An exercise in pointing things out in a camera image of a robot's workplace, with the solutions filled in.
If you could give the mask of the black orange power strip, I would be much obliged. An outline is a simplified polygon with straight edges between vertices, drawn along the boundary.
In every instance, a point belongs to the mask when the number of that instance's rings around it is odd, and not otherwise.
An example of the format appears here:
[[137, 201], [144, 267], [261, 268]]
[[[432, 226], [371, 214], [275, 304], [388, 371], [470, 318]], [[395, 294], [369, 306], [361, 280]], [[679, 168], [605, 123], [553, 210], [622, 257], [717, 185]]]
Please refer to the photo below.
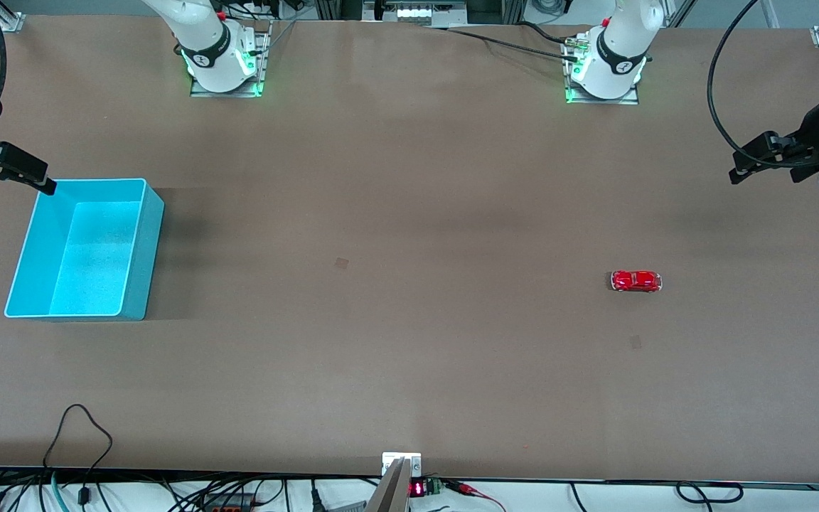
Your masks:
[[200, 512], [252, 512], [257, 505], [252, 494], [220, 492], [204, 495], [198, 502]]

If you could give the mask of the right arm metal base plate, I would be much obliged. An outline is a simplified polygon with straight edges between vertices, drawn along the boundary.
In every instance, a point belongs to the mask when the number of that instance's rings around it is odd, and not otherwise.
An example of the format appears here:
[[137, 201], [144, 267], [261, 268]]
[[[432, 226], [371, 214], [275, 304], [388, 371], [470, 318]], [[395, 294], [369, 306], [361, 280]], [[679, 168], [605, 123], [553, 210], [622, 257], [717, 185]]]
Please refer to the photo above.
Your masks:
[[225, 74], [223, 78], [208, 79], [214, 85], [234, 85], [231, 90], [213, 91], [198, 81], [191, 61], [186, 61], [186, 71], [191, 76], [189, 97], [196, 98], [258, 98], [263, 95], [266, 81], [267, 65], [273, 25], [268, 32], [256, 31], [254, 27], [243, 26], [235, 20], [225, 20], [224, 25], [230, 29], [230, 48], [218, 58], [215, 66]]

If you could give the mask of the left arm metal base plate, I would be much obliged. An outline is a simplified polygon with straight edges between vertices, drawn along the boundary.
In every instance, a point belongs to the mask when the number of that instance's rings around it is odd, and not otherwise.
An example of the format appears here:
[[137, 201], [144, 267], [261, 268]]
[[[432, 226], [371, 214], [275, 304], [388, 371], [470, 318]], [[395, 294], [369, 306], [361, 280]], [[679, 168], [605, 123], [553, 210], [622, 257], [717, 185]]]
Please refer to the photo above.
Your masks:
[[560, 44], [562, 54], [571, 58], [563, 63], [566, 102], [635, 106], [646, 58], [612, 56], [608, 62], [600, 50], [602, 32], [601, 26], [594, 26]]

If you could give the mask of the blue plastic box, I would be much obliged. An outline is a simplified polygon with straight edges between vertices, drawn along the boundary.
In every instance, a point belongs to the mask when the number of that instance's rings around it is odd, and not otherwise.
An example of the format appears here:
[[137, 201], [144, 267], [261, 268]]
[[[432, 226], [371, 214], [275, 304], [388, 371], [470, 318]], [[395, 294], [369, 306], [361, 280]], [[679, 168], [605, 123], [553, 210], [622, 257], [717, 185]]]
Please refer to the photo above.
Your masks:
[[61, 179], [37, 194], [4, 315], [143, 320], [164, 208], [143, 178]]

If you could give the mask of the silver lit equipment box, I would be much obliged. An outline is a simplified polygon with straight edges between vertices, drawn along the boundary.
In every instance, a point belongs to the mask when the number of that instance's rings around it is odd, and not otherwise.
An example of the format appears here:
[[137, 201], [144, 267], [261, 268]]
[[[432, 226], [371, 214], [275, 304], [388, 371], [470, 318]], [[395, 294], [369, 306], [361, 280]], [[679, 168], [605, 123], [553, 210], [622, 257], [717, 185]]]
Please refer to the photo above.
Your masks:
[[446, 28], [468, 25], [465, 0], [362, 0], [361, 21]]

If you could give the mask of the red beetle toy car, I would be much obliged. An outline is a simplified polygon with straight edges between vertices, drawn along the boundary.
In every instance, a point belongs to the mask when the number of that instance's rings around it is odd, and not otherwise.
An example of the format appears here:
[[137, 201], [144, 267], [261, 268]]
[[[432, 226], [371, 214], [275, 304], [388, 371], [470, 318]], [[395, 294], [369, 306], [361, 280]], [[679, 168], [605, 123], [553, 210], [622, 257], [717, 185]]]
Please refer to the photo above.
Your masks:
[[614, 271], [610, 275], [611, 289], [617, 292], [653, 294], [663, 288], [662, 276], [653, 271]]

